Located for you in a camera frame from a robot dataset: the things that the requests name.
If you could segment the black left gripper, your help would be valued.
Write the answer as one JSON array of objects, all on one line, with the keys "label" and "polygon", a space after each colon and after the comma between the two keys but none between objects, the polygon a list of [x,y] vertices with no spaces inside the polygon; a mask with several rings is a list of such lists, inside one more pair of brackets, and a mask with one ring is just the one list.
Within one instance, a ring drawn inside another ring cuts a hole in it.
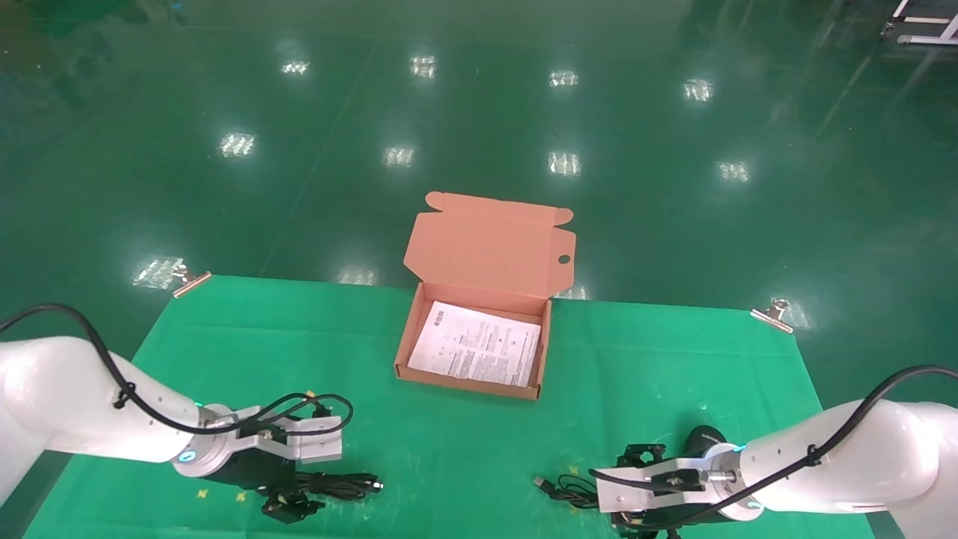
[{"label": "black left gripper", "polygon": [[269,497],[261,505],[261,513],[283,524],[295,524],[321,511],[326,504],[312,498],[299,487],[296,463],[260,449],[237,451],[216,470],[216,482],[255,491],[263,496],[274,493],[283,497]]}]

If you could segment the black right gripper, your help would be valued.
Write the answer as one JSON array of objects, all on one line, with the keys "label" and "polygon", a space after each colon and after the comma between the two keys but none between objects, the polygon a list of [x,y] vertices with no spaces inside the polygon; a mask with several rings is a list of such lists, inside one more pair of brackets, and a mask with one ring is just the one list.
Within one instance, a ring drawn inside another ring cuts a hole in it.
[{"label": "black right gripper", "polygon": [[[644,468],[663,463],[667,446],[664,444],[629,444],[625,447],[625,466]],[[709,504],[681,504],[653,508],[639,512],[613,512],[610,521],[618,529],[620,538],[681,539],[677,528],[698,524],[723,524],[731,519],[721,511],[706,511]]]}]

